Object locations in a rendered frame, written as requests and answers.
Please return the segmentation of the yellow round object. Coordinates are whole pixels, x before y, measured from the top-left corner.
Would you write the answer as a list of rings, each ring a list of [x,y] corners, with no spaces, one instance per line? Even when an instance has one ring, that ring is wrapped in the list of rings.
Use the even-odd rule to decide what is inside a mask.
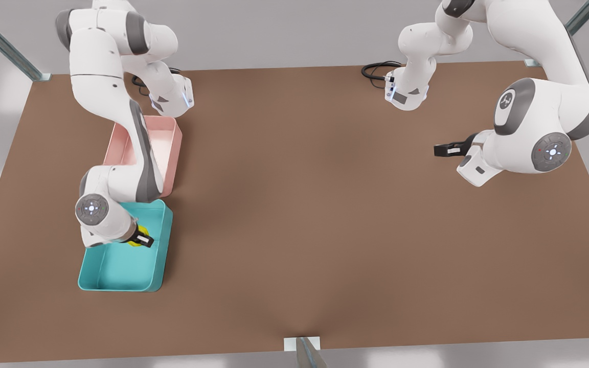
[[[131,239],[128,240],[126,243],[131,246],[134,246],[134,247],[145,246],[145,240],[141,240],[140,235],[147,238],[147,236],[149,235],[149,231],[147,231],[147,229],[144,226],[141,226],[140,224],[138,224],[137,231],[133,234]]]

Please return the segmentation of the teal plastic tray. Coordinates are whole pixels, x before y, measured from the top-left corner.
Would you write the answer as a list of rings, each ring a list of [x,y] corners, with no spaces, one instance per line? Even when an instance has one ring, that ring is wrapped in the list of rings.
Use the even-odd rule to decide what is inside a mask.
[[[173,213],[166,203],[123,203],[154,238],[151,247],[104,244],[87,249],[78,284],[84,291],[155,292],[162,286]]]

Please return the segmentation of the pink plastic tray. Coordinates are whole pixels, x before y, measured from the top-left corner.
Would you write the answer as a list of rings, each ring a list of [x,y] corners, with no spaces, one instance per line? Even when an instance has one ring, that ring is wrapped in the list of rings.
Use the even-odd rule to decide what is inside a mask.
[[[163,179],[161,194],[163,198],[169,196],[173,189],[183,135],[174,118],[145,115],[144,119],[157,167]],[[116,123],[112,129],[103,165],[133,164],[135,164],[135,155],[128,132]]]

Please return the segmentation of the silver frame post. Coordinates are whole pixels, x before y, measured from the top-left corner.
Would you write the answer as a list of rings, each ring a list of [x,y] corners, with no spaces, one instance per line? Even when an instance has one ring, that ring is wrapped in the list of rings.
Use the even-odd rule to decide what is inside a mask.
[[[0,34],[0,53],[33,82],[49,81],[51,73],[42,73],[28,58]]]
[[[320,354],[320,337],[286,337],[285,352],[296,352],[296,368],[329,368]]]
[[[566,31],[575,35],[589,21],[589,0],[585,0],[579,10],[565,23]]]

